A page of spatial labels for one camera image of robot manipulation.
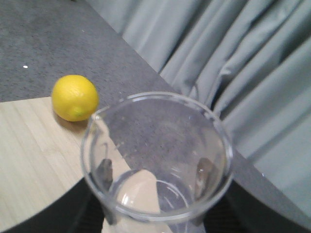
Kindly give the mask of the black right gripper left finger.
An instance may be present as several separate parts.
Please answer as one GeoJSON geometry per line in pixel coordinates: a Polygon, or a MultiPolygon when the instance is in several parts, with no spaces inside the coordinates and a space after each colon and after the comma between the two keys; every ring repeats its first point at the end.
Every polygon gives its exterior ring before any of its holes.
{"type": "Polygon", "coordinates": [[[38,214],[4,230],[5,233],[101,233],[113,215],[81,179],[66,194],[38,214]]]}

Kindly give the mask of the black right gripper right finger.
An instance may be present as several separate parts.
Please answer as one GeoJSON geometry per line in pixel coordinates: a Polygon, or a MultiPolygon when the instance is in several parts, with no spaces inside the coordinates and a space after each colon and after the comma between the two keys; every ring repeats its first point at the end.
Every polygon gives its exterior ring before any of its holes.
{"type": "Polygon", "coordinates": [[[249,161],[235,157],[234,180],[204,218],[207,233],[309,233],[311,219],[249,161]]]}

